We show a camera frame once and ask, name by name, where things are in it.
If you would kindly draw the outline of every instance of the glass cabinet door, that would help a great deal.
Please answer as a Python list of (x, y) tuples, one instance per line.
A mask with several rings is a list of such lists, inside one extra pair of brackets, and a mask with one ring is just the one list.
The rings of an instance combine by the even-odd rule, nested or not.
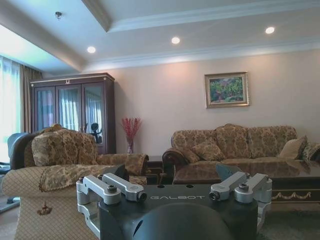
[(103, 83), (89, 83), (82, 85), (84, 95), (82, 112), (83, 129), (87, 134), (94, 136), (96, 143), (102, 144), (105, 140), (105, 113), (104, 113), (104, 85)]
[(57, 86), (55, 94), (58, 123), (63, 128), (82, 131), (81, 85)]
[(34, 130), (50, 127), (56, 121), (55, 87), (36, 87), (34, 89)]

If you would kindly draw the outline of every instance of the ceiling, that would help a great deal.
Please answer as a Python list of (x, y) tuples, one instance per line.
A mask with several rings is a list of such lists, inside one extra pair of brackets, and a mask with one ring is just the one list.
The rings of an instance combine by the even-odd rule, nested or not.
[(60, 75), (318, 49), (319, 11), (320, 0), (1, 0), (0, 55)]

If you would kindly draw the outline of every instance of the beige wall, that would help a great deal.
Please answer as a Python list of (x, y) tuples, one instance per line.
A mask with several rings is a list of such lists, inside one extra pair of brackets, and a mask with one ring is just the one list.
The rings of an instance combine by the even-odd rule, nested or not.
[[(251, 106), (205, 107), (205, 74), (248, 71)], [(121, 118), (143, 120), (135, 151), (161, 155), (174, 131), (291, 125), (320, 142), (320, 50), (108, 70), (115, 77), (117, 151)]]

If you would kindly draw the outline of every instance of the framed painting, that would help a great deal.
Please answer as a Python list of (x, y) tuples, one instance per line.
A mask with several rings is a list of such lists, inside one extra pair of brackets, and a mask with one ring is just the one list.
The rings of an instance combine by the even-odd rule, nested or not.
[(248, 73), (231, 72), (204, 75), (206, 108), (250, 105)]

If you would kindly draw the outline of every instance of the crown molding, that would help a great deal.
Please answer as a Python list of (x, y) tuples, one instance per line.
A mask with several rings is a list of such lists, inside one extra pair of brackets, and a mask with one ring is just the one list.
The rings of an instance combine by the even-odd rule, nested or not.
[(81, 72), (86, 60), (10, 3), (0, 3), (0, 25)]
[(291, 42), (277, 42), (264, 45), (230, 45), (221, 47), (199, 48), (189, 51), (163, 52), (154, 54), (132, 55), (128, 57), (112, 57), (99, 61), (91, 61), (83, 72), (91, 73), (109, 69), (152, 66), (170, 63), (193, 62), (245, 56), (289, 53), (320, 49), (320, 36), (302, 38)]
[(108, 13), (104, 10), (98, 0), (81, 0), (86, 8), (95, 17), (101, 27), (108, 32), (111, 26), (111, 20)]
[(268, 0), (215, 8), (172, 12), (113, 22), (109, 32), (195, 23), (320, 7), (319, 0)]

